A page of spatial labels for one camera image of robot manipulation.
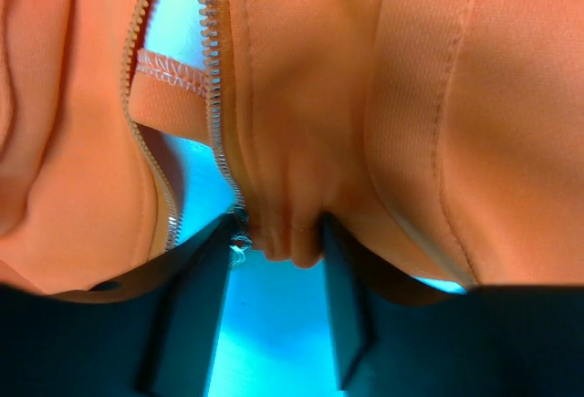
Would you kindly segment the orange zip jacket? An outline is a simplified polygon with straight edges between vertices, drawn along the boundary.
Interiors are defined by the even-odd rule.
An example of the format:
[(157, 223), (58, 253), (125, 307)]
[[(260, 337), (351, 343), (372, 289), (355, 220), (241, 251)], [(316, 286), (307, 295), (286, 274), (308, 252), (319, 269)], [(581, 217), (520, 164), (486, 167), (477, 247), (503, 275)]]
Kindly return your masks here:
[(1, 279), (183, 242), (209, 146), (244, 235), (335, 215), (408, 275), (583, 281), (583, 0), (1, 0)]

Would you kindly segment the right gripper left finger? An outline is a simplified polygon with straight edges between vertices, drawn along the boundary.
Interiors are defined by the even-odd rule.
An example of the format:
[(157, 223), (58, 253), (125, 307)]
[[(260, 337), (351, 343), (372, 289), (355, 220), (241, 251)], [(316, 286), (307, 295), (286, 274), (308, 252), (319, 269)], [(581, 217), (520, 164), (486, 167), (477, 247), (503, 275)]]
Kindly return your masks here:
[(4, 396), (202, 396), (235, 218), (89, 290), (1, 287)]

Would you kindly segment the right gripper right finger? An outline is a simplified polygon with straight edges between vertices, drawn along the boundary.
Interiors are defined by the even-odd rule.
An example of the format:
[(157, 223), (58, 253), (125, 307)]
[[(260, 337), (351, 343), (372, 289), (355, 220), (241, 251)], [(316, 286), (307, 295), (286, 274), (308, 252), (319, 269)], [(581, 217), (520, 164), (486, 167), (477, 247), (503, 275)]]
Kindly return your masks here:
[(363, 246), (334, 216), (321, 244), (338, 385), (349, 396), (580, 396), (583, 290), (446, 293)]

